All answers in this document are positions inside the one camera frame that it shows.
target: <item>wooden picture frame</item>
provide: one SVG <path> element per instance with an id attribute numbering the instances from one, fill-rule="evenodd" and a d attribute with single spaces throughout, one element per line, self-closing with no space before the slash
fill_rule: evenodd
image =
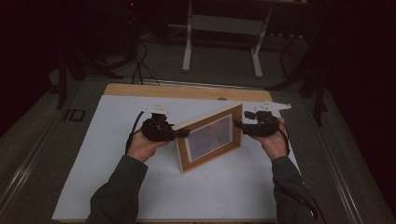
<path id="1" fill-rule="evenodd" d="M 187 138 L 177 138 L 182 174 L 239 147 L 241 130 L 233 120 L 242 120 L 242 103 L 232 103 L 173 127 L 190 130 Z"/>

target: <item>sleeve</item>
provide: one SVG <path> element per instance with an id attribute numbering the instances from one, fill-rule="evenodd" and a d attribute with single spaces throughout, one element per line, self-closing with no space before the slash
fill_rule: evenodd
<path id="1" fill-rule="evenodd" d="M 147 169 L 143 162 L 122 156 L 108 182 L 91 197 L 91 213 L 86 223 L 135 223 L 138 193 Z"/>
<path id="2" fill-rule="evenodd" d="M 277 158 L 272 165 L 278 223 L 316 223 L 308 206 L 297 200 L 312 202 L 313 196 L 289 157 Z"/>

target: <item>white board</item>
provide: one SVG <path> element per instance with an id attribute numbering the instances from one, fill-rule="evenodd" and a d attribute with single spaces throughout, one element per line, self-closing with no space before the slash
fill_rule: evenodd
<path id="1" fill-rule="evenodd" d="M 165 104 L 168 122 L 181 123 L 230 101 L 102 96 L 52 216 L 85 220 L 90 198 L 105 184 L 124 154 L 125 142 L 145 106 Z M 257 102 L 244 102 L 254 111 Z M 150 118 L 145 113 L 137 127 Z M 254 123 L 244 119 L 245 123 Z M 291 151 L 291 160 L 295 163 Z M 146 165 L 138 220 L 263 220 L 276 218 L 271 162 L 259 142 L 242 135 L 241 147 L 182 174 L 175 142 L 157 150 Z"/>

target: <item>hand-mounted device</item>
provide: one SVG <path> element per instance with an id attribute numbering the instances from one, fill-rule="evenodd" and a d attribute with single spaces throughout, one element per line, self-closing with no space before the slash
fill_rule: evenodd
<path id="1" fill-rule="evenodd" d="M 126 142 L 125 154 L 128 151 L 129 145 L 132 143 L 132 138 L 135 134 L 135 128 L 137 122 L 140 120 L 140 117 L 145 113 L 151 113 L 151 118 L 143 121 L 142 128 L 140 131 L 142 132 L 148 140 L 153 142 L 165 142 L 165 141 L 173 141 L 175 138 L 179 137 L 188 137 L 190 134 L 189 130 L 173 130 L 173 124 L 169 124 L 166 120 L 166 115 L 169 114 L 165 108 L 165 105 L 154 105 L 151 107 L 143 108 L 142 112 L 137 116 L 136 121 L 134 122 L 134 127 L 132 128 L 132 132 L 129 134 L 129 138 Z"/>
<path id="2" fill-rule="evenodd" d="M 260 106 L 255 107 L 256 113 L 245 111 L 244 115 L 247 119 L 256 119 L 257 124 L 246 124 L 243 123 L 241 120 L 234 120 L 233 125 L 237 128 L 242 130 L 243 134 L 248 134 L 250 136 L 258 136 L 258 137 L 268 137 L 279 131 L 283 137 L 285 138 L 285 142 L 287 145 L 288 154 L 290 152 L 289 149 L 289 138 L 288 138 L 288 131 L 285 130 L 286 133 L 283 133 L 279 129 L 279 121 L 276 117 L 274 117 L 271 111 L 274 110 L 281 110 L 281 109 L 290 109 L 291 105 L 282 105 L 273 102 L 264 102 Z"/>

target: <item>right hand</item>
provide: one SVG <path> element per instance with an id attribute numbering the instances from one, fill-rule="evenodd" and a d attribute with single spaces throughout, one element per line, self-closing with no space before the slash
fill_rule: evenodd
<path id="1" fill-rule="evenodd" d="M 283 133 L 286 132 L 285 126 L 282 125 L 286 124 L 284 119 L 278 119 L 279 120 L 279 129 L 282 130 Z M 288 156 L 288 150 L 285 141 L 285 138 L 283 135 L 277 131 L 271 136 L 267 137 L 257 137 L 257 136 L 250 136 L 254 140 L 259 141 L 262 144 L 262 149 L 264 149 L 265 153 L 267 156 L 270 158 L 271 161 L 273 161 L 276 158 L 283 157 L 283 156 Z"/>

